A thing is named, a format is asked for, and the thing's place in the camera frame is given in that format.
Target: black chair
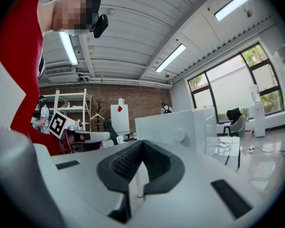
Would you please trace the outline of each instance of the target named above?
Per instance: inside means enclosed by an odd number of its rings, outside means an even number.
[[[113,140],[114,145],[118,145],[118,142],[117,142],[117,139],[116,139],[118,137],[118,135],[115,132],[114,128],[112,127],[111,122],[104,122],[104,131],[109,132],[111,134],[111,139]],[[133,134],[133,133],[125,134],[125,136],[127,136],[127,138],[124,139],[123,141],[124,142],[128,142],[130,140],[136,140],[134,137],[130,138],[131,134]]]

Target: black rubber pad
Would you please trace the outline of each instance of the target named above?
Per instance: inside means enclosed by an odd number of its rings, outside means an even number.
[[[248,213],[252,207],[224,180],[211,183],[235,219]]]
[[[57,164],[56,167],[58,170],[61,170],[61,169],[68,168],[74,165],[79,165],[79,164],[80,163],[78,161],[68,161],[68,162]]]

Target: fluorescent light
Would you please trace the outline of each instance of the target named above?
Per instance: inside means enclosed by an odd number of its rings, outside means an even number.
[[[166,66],[170,64],[180,53],[182,53],[186,47],[180,44],[171,54],[163,61],[163,63],[157,68],[156,72],[161,72]]]
[[[233,10],[235,10],[236,8],[238,8],[247,1],[248,0],[232,0],[223,8],[221,8],[218,12],[216,12],[214,15],[215,17],[217,17],[218,21],[221,21],[229,13],[231,13]]]
[[[78,60],[76,58],[72,43],[71,43],[71,39],[70,36],[67,35],[64,32],[59,32],[63,47],[66,50],[66,54],[68,56],[68,59],[70,60],[72,65],[78,65]]]

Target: metal shelving unit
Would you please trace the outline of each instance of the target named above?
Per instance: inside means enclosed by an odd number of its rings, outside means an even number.
[[[59,90],[56,90],[54,95],[44,95],[47,99],[47,102],[54,102],[54,108],[49,108],[50,111],[59,111],[62,114],[67,116],[67,113],[81,113],[82,112],[82,123],[84,130],[86,130],[86,125],[89,125],[89,131],[91,130],[91,122],[89,120],[86,123],[85,114],[89,114],[89,119],[91,118],[91,105],[92,105],[92,97],[86,92],[86,89],[82,93],[68,93],[68,94],[60,94]],[[64,105],[67,105],[69,101],[82,101],[82,105],[74,106],[74,107],[58,107],[58,102],[63,101]]]

